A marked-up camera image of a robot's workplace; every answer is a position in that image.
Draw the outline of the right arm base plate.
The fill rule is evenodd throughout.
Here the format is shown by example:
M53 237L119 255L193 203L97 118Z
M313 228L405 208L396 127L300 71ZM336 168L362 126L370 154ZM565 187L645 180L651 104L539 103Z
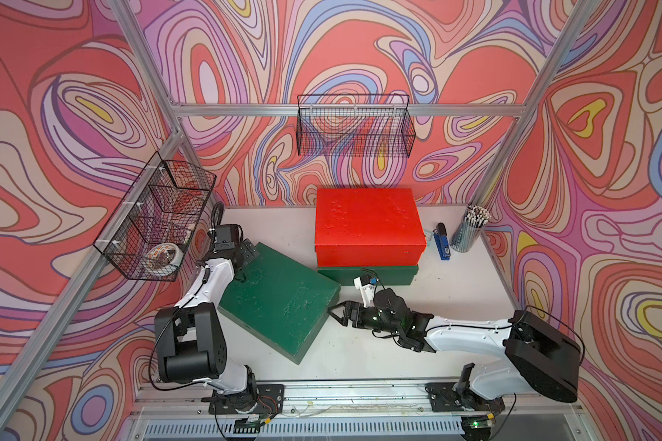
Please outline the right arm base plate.
M454 386L454 382L430 382L425 385L434 413L478 412L499 415L506 409L502 398L487 400L470 389L456 391Z

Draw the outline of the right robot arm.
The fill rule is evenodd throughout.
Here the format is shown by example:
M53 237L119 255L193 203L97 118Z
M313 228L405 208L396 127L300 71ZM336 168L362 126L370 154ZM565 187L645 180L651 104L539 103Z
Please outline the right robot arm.
M506 395L536 392L573 404L581 349L577 342L526 310L487 322L459 321L411 310L390 288L360 287L361 301L328 308L340 325L368 330L416 353L465 352L488 356L487 364L467 363L459 380L429 383L437 411L500 412Z

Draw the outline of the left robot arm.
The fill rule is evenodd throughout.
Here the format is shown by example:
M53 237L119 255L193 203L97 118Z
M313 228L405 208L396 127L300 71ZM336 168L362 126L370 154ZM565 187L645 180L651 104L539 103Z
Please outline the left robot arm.
M221 224L209 231L210 249L198 262L199 273L191 288L172 307L154 318L158 391L193 386L213 389L211 404L235 413L250 413L259 403L252 369L228 358L218 304L235 281L244 262L243 229Z

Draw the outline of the red shoebox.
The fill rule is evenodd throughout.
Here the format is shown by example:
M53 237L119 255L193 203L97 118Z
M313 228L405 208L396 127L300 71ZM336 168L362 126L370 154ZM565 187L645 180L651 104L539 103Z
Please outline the red shoebox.
M427 247L411 189L319 189L314 251L321 268L416 266Z

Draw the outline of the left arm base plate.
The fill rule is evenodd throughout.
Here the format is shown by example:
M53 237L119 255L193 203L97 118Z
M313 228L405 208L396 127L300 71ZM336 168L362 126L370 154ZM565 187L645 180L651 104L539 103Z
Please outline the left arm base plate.
M282 413L285 386L281 383L262 384L234 394L216 391L209 400L210 415L266 415Z

